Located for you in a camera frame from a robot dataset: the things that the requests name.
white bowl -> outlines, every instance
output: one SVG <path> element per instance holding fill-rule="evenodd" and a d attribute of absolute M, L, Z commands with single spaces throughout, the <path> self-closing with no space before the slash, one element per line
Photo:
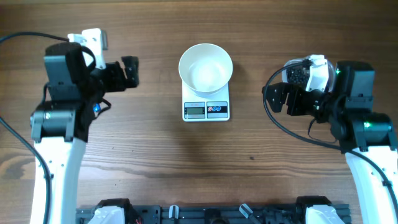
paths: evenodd
<path fill-rule="evenodd" d="M 197 95 L 209 95 L 225 86 L 232 76 L 231 57 L 214 44 L 190 47 L 180 59 L 178 71 L 184 84 Z"/>

white bracket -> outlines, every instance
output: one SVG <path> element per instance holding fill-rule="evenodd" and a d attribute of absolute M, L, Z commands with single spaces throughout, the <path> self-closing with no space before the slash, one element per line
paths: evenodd
<path fill-rule="evenodd" d="M 107 206 L 95 210 L 94 217 L 88 224 L 122 224 L 124 223 L 124 210 L 117 206 Z"/>
<path fill-rule="evenodd" d="M 96 68 L 105 69 L 105 59 L 103 50 L 108 49 L 108 43 L 106 40 L 106 32 L 99 29 L 87 29 L 83 30 L 81 34 L 68 34 L 69 42 L 76 42 L 82 46 L 88 47 L 95 56 Z M 93 59 L 90 55 L 83 53 L 86 65 L 88 66 Z"/>
<path fill-rule="evenodd" d="M 336 209 L 328 205 L 314 205 L 305 211 L 306 224 L 344 224 Z"/>
<path fill-rule="evenodd" d="M 311 55 L 309 60 L 312 65 L 310 66 L 310 78 L 305 91 L 324 91 L 329 79 L 328 60 L 323 55 Z"/>

white kitchen scale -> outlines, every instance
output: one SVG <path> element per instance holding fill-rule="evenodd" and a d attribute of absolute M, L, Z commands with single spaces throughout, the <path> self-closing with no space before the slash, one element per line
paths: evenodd
<path fill-rule="evenodd" d="M 183 82 L 182 119 L 186 122 L 229 120 L 228 84 L 213 94 L 198 96 Z"/>

wooden table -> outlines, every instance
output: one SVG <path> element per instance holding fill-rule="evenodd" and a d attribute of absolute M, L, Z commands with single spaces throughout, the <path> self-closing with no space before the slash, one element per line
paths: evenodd
<path fill-rule="evenodd" d="M 340 153 L 296 140 L 266 116 L 261 88 L 292 59 L 325 54 L 370 62 L 374 109 L 398 123 L 398 2 L 164 1 L 0 6 L 0 35 L 34 30 L 66 36 L 107 31 L 107 62 L 139 57 L 141 84 L 106 94 L 112 102 L 90 128 L 80 169 L 78 206 L 129 198 L 135 205 L 292 203 L 325 195 L 349 203 L 361 223 L 356 188 Z M 26 139 L 29 116 L 47 81 L 44 50 L 57 41 L 18 37 L 0 46 L 0 115 Z M 178 60 L 213 43 L 234 62 L 231 119 L 184 123 Z M 310 117 L 277 114 L 307 134 Z M 331 139 L 328 125 L 313 135 Z M 0 223 L 28 223 L 34 157 L 0 128 Z"/>

green led light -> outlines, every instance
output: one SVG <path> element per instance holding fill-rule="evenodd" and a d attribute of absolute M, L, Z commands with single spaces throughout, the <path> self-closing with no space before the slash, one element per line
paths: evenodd
<path fill-rule="evenodd" d="M 365 126 L 365 128 L 368 128 L 368 127 L 371 127 L 372 124 L 369 123 L 369 122 L 364 122 L 364 123 L 363 123 L 363 126 Z"/>

